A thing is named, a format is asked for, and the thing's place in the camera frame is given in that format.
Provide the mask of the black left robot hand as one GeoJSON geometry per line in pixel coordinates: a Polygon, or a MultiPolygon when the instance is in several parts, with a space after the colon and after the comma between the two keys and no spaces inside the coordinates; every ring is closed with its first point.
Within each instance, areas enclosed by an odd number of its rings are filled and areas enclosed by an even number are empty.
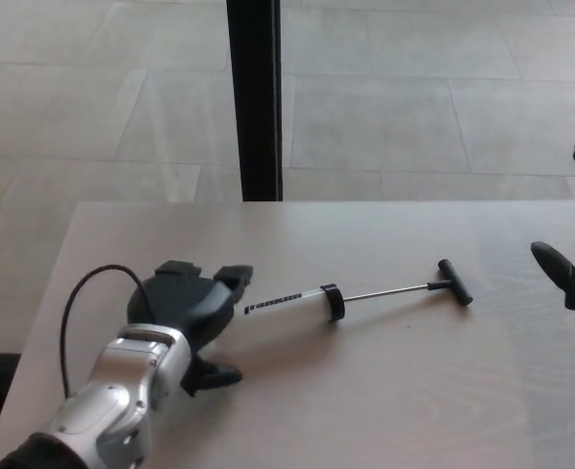
{"type": "Polygon", "coordinates": [[[202,359],[199,351],[214,341],[235,316],[235,307],[250,283],[248,265],[222,267],[213,277],[201,268],[170,260],[143,281],[127,304],[127,321],[176,328],[188,340],[192,358],[180,382],[190,396],[198,391],[223,388],[242,381],[242,373],[225,363],[202,359]]]}

